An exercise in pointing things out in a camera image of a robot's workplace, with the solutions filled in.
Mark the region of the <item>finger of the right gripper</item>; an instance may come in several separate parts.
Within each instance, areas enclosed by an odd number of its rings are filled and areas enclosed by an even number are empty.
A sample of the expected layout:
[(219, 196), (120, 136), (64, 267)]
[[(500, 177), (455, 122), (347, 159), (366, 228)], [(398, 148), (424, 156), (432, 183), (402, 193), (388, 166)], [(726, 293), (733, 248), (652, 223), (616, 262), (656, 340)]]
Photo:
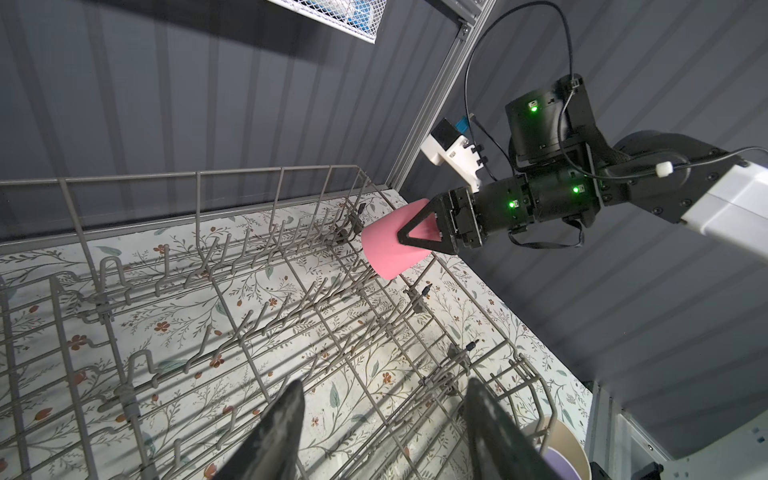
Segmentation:
[(400, 244), (439, 252), (456, 253), (451, 203), (447, 194), (405, 206), (404, 224), (397, 231)]

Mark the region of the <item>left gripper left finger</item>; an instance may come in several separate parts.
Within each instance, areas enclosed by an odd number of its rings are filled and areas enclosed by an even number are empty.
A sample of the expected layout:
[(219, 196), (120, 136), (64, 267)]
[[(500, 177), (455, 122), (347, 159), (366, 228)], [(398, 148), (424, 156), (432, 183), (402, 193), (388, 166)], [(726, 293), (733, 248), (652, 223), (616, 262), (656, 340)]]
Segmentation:
[(305, 399), (291, 381), (214, 479), (295, 479)]

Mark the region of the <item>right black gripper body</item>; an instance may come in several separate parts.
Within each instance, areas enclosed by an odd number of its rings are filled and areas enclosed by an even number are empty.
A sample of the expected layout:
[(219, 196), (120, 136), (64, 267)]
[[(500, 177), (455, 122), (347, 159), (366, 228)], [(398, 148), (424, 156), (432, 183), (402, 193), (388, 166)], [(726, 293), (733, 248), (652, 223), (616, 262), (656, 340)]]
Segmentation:
[(463, 247), (480, 248), (497, 231), (525, 231), (531, 223), (530, 199), (518, 177), (481, 186), (478, 192), (461, 187), (449, 192), (452, 220)]

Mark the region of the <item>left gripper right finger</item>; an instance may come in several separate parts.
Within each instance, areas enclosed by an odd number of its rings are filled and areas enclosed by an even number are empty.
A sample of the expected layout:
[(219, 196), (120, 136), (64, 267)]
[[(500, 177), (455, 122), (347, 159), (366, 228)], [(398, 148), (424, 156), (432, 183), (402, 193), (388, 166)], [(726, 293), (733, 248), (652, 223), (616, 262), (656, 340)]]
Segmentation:
[(470, 378), (464, 419), (473, 479), (558, 479), (483, 382)]

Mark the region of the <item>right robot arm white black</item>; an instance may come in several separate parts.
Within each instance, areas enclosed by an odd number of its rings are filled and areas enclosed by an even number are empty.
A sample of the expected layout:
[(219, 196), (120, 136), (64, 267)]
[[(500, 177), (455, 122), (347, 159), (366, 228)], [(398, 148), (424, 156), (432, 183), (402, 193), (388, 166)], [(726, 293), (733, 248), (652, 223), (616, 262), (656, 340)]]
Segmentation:
[(581, 77), (523, 95), (505, 108), (508, 178), (465, 184), (426, 202), (396, 240), (455, 255), (503, 232), (559, 220), (578, 232), (602, 207), (630, 204), (669, 223), (765, 257), (767, 170), (690, 136), (644, 130), (610, 145)]

